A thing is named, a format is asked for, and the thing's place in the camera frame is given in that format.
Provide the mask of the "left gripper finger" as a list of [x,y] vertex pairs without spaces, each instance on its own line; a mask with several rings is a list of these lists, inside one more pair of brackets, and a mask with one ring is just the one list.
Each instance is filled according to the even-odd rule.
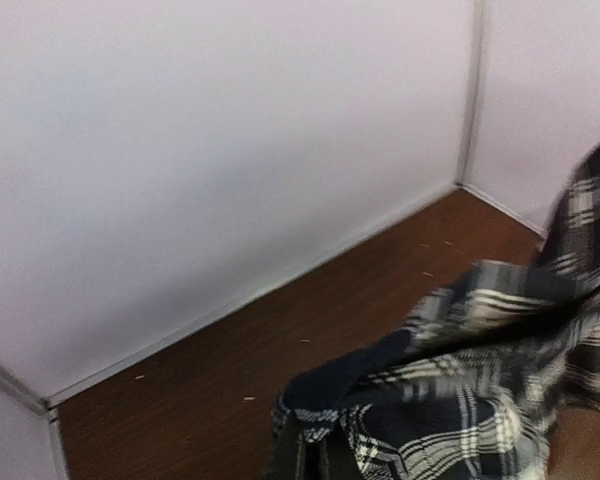
[[329,456],[327,441],[308,442],[300,421],[291,414],[275,441],[272,455],[264,468],[265,480],[327,480]]

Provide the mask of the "black white plaid shirt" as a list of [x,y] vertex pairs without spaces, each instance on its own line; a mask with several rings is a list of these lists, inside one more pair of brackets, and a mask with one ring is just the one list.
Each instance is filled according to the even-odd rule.
[[527,265],[481,261],[272,410],[327,441],[329,479],[543,479],[565,404],[600,410],[600,143]]

